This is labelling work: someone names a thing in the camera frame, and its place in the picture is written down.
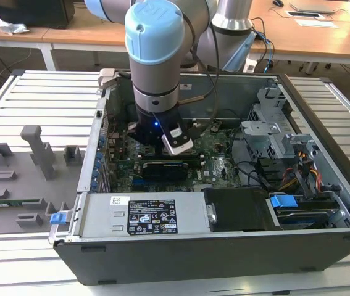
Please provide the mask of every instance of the warning label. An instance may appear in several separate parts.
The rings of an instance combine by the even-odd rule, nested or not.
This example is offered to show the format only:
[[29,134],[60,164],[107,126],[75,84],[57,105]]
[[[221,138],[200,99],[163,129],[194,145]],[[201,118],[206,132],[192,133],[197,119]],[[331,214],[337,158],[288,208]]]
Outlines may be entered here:
[[127,232],[132,236],[177,233],[175,201],[130,200]]

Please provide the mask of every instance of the wooden desk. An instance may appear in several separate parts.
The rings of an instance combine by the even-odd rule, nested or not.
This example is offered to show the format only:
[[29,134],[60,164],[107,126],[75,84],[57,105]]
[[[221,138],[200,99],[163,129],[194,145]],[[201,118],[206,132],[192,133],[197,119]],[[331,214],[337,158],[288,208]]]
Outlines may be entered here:
[[43,42],[43,36],[49,28],[28,28],[28,33],[9,35],[0,31],[0,40],[25,41],[25,42]]
[[288,17],[288,14],[286,13],[286,11],[295,11],[295,9],[293,9],[290,6],[290,3],[297,3],[297,2],[303,2],[303,3],[308,2],[311,4],[313,3],[324,4],[333,10],[338,10],[336,13],[330,16],[323,15],[327,20],[331,20],[331,17],[332,17],[334,21],[350,22],[350,2],[323,1],[323,0],[287,0],[287,1],[284,1],[284,4],[285,4],[284,7],[277,7],[273,5],[271,0],[253,0],[249,18],[252,19],[253,17],[280,17],[278,14],[284,17]]
[[[335,22],[338,28],[302,27],[293,18],[264,17],[264,22],[277,60],[350,64],[350,22]],[[262,30],[259,22],[256,28]]]
[[66,30],[49,29],[43,36],[47,43],[77,43],[125,46],[125,27],[92,15],[88,9],[75,8]]
[[[293,10],[288,1],[285,3],[284,8],[276,9],[281,15],[285,15],[287,9]],[[333,9],[350,11],[350,2],[324,3]],[[339,29],[313,28],[299,26],[295,18],[282,18],[269,10],[270,7],[273,7],[271,0],[253,0],[249,17],[264,19],[267,36],[276,47],[276,60],[350,64],[350,13],[338,11],[333,15],[334,23]],[[256,28],[261,30],[260,23],[254,23]],[[126,52],[125,28],[123,25],[103,22],[87,9],[75,8],[75,16],[68,29],[31,28],[31,33],[14,36],[0,32],[0,46],[38,48],[42,52],[47,69],[56,70],[53,49],[93,51],[96,64],[99,51]],[[250,56],[258,59],[263,51],[262,42],[256,41]]]

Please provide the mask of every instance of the gray foam insert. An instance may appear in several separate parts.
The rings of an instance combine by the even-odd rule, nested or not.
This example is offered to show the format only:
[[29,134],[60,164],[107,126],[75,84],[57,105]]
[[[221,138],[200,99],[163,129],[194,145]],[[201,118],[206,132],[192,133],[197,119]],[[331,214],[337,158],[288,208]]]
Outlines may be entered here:
[[[16,176],[14,179],[0,178],[0,191],[7,189],[9,192],[0,202],[0,234],[48,232],[51,213],[64,207],[73,208],[82,164],[67,166],[63,152],[54,152],[54,157],[54,179],[46,181],[40,167],[33,163],[30,152],[5,156],[8,166],[0,166],[0,171],[7,174],[13,171]],[[38,214],[42,219],[41,226],[25,223],[21,227],[17,220],[18,215],[23,214]]]

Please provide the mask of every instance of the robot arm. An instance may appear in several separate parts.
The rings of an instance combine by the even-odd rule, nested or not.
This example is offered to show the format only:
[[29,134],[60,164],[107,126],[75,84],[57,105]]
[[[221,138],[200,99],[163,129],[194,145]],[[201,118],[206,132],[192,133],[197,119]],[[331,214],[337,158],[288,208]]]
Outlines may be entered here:
[[[228,1],[244,3],[244,0],[224,2]],[[186,53],[198,43],[209,27],[217,10],[217,0],[85,2],[93,14],[111,22],[125,24],[125,44],[130,56],[138,112],[138,123],[130,126],[128,134],[142,144],[157,147],[164,144],[171,155],[191,148],[192,139],[178,112],[180,65]],[[225,17],[220,17],[217,23],[218,26],[225,27],[225,22]],[[234,29],[239,31],[239,27],[217,28],[221,33]],[[215,63],[209,63],[214,56],[214,46],[213,43],[209,45],[209,35],[203,40],[203,46],[198,46],[198,52],[204,48],[201,52],[204,62],[216,66]],[[239,45],[239,37],[231,43],[230,53],[223,49],[230,58],[237,50],[237,43]]]

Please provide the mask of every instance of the blue latch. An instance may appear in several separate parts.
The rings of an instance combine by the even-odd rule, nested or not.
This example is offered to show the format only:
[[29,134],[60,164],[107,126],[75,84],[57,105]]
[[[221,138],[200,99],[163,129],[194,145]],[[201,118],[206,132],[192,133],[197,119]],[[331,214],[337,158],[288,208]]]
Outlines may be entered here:
[[55,213],[50,218],[51,225],[66,225],[66,213]]
[[298,203],[293,195],[277,194],[270,198],[271,204],[274,208],[296,208]]

